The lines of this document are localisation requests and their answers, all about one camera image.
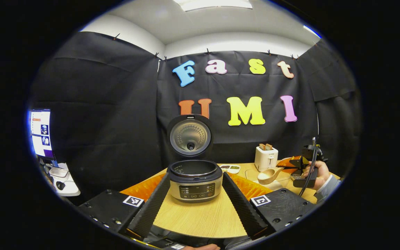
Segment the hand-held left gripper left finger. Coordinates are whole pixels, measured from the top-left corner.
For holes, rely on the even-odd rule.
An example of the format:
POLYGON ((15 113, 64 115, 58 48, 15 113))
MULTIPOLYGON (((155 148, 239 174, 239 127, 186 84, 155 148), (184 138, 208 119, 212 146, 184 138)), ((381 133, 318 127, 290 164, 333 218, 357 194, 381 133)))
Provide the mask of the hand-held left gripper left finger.
POLYGON ((143 240, 148 236, 170 187, 169 174, 147 201, 113 190, 105 190, 78 206, 79 212, 112 232, 143 240))

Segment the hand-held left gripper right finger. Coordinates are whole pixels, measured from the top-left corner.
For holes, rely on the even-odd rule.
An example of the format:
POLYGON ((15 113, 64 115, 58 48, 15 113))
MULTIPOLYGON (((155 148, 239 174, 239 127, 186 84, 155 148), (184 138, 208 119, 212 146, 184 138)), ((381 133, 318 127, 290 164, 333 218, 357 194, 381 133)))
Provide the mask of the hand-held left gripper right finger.
POLYGON ((316 209, 316 204, 285 188, 248 200, 227 172, 222 187, 252 240, 289 229, 316 209))

